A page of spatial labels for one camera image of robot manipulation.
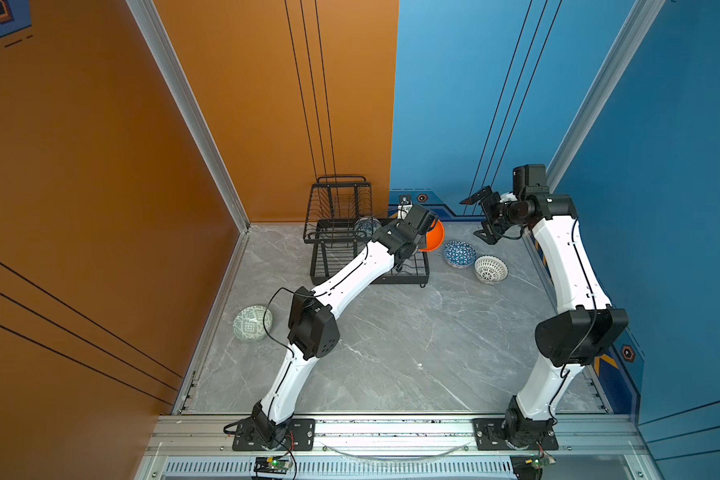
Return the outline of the plain orange bowl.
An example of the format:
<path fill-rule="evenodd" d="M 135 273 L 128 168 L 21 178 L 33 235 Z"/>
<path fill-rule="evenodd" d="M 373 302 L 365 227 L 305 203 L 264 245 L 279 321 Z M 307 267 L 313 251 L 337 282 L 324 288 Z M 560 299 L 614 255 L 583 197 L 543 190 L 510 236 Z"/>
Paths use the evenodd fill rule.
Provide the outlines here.
<path fill-rule="evenodd" d="M 422 252 L 433 252 L 444 242 L 445 228 L 440 220 L 436 220 L 431 229 L 426 233 L 424 244 L 419 248 Z"/>

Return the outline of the blue floral bowl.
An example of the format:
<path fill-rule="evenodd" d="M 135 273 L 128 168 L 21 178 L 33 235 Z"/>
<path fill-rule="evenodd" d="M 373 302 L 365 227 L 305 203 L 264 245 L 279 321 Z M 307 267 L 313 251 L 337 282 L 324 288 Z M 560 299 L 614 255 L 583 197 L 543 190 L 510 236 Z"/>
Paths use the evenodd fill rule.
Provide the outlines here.
<path fill-rule="evenodd" d="M 378 218 L 362 217 L 355 222 L 353 232 L 358 239 L 368 240 L 381 228 L 382 223 Z"/>

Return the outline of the black wire dish rack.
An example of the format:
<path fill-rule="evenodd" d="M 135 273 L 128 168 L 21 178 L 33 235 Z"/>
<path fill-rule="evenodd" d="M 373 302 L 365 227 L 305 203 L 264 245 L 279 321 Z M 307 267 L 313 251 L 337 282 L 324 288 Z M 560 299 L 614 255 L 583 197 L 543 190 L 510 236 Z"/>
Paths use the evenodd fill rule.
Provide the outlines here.
<path fill-rule="evenodd" d="M 411 204 L 409 198 L 404 197 L 398 206 L 398 214 Z M 358 239 L 353 226 L 358 219 L 370 216 L 381 221 L 380 230 L 397 223 L 394 217 L 372 211 L 372 187 L 364 176 L 324 175 L 316 179 L 311 187 L 303 231 L 304 242 L 312 246 L 309 275 L 315 285 L 337 274 L 362 253 L 372 237 Z M 429 274 L 428 254 L 418 250 L 401 267 L 396 267 L 394 262 L 391 270 L 375 282 L 423 288 Z"/>

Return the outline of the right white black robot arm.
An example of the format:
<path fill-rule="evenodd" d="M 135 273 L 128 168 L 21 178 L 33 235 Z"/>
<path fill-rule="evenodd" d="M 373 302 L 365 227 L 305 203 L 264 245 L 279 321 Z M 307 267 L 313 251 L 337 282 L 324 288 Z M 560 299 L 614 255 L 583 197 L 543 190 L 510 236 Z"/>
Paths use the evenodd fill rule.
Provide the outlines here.
<path fill-rule="evenodd" d="M 557 313 L 535 328 L 537 361 L 510 400 L 501 427 L 513 448 L 533 447 L 552 433 L 557 405 L 571 382 L 612 346 L 629 317 L 598 283 L 569 196 L 523 187 L 504 200 L 485 187 L 463 202 L 482 208 L 485 218 L 476 234 L 488 244 L 504 238 L 513 226 L 527 229 L 541 247 L 554 287 Z"/>

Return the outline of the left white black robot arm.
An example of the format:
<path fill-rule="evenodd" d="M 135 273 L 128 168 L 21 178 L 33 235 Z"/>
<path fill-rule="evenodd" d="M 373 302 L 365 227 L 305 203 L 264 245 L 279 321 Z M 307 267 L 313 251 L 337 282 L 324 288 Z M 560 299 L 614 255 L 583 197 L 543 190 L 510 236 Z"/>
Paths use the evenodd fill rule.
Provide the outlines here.
<path fill-rule="evenodd" d="M 267 449 L 282 445 L 296 401 L 317 362 L 338 345 L 338 319 L 377 278 L 413 256 L 436 222 L 426 210 L 410 213 L 377 230 L 360 253 L 328 280 L 292 292 L 286 354 L 272 386 L 252 408 L 254 431 Z"/>

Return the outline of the dark blue patterned bowl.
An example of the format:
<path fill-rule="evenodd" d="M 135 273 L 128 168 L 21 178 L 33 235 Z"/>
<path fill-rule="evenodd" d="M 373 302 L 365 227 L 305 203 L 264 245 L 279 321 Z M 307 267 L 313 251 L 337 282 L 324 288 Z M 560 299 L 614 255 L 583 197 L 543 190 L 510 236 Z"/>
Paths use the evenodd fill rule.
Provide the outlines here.
<path fill-rule="evenodd" d="M 475 248 L 467 242 L 451 240 L 443 247 L 445 262 L 454 268 L 468 268 L 474 265 L 478 258 Z"/>

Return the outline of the white brown striped bowl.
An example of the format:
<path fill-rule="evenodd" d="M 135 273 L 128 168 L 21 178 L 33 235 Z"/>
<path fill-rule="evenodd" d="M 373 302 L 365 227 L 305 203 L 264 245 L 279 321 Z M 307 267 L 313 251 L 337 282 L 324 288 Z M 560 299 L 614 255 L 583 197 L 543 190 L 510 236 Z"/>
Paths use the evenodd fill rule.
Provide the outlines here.
<path fill-rule="evenodd" d="M 479 281 L 490 285 L 504 281 L 509 274 L 507 265 L 491 255 L 478 257 L 474 263 L 474 271 Z"/>

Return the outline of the green patterned bowl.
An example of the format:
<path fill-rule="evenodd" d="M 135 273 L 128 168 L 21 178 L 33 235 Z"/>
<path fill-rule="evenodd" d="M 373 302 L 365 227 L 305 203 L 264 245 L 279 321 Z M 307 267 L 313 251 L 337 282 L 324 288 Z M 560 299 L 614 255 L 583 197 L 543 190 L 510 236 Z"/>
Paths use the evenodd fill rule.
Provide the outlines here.
<path fill-rule="evenodd" d="M 234 337 L 244 343 L 253 343 L 267 337 L 271 329 L 273 314 L 264 305 L 243 308 L 232 322 Z"/>

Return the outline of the right green circuit board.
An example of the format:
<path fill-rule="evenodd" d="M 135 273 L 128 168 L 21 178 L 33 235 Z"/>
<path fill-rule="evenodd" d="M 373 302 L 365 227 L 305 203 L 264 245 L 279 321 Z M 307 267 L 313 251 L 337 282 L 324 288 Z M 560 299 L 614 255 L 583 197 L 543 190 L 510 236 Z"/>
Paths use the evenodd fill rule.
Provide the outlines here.
<path fill-rule="evenodd" d="M 533 456 L 525 461 L 525 465 L 535 470 L 544 469 L 547 466 L 554 465 L 556 459 L 554 456 L 548 453 L 542 453 L 540 455 Z"/>

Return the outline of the green circuit board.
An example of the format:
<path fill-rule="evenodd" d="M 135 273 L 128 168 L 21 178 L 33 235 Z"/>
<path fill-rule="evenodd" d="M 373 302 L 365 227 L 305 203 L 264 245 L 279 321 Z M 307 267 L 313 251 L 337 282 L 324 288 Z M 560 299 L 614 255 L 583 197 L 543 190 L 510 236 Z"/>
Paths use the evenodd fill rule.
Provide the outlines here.
<path fill-rule="evenodd" d="M 535 470 L 544 469 L 547 466 L 554 465 L 556 459 L 554 456 L 548 453 L 542 453 L 540 455 L 533 456 L 525 461 L 525 465 Z"/>
<path fill-rule="evenodd" d="M 284 479 L 293 470 L 293 461 L 282 456 L 256 457 L 253 469 L 253 479 Z"/>

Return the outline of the left green circuit board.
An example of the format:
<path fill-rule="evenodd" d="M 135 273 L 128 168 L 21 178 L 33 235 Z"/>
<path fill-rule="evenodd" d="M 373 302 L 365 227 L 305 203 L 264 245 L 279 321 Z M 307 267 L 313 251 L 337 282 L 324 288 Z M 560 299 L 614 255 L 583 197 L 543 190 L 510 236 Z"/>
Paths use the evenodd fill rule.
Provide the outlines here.
<path fill-rule="evenodd" d="M 253 479 L 284 479 L 293 470 L 293 461 L 282 456 L 256 457 L 253 469 Z"/>

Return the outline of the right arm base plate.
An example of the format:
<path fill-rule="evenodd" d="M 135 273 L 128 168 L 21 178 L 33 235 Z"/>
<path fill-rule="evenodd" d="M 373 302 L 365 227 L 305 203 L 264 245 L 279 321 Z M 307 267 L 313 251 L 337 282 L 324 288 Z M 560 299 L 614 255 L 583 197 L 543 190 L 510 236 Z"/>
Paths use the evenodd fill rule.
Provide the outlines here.
<path fill-rule="evenodd" d="M 508 422 L 506 419 L 482 417 L 473 419 L 472 427 L 480 451 L 559 449 L 551 420 L 521 419 Z"/>

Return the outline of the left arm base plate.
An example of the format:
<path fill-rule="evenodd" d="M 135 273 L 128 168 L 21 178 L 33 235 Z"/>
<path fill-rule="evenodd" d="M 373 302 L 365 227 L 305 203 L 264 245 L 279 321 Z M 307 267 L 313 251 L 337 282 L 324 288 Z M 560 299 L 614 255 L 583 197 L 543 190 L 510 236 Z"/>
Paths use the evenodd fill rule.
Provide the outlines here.
<path fill-rule="evenodd" d="M 314 446 L 316 421 L 313 418 L 292 418 L 283 425 L 260 431 L 247 417 L 235 425 L 232 450 L 242 452 L 311 451 Z"/>

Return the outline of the aluminium front rail frame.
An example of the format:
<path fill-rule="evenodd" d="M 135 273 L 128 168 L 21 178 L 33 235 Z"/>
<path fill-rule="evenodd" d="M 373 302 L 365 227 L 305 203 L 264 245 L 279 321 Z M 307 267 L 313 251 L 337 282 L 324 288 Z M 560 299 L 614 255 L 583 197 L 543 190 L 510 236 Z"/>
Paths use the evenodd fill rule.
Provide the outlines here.
<path fill-rule="evenodd" d="M 138 479 L 253 479 L 256 457 L 293 461 L 284 479 L 659 479 L 661 473 L 625 415 L 563 414 L 553 430 L 559 449 L 480 451 L 475 418 L 465 413 L 308 413 L 316 421 L 311 451 L 232 450 L 241 416 L 159 419 L 136 470 Z M 548 453 L 556 463 L 525 465 Z"/>

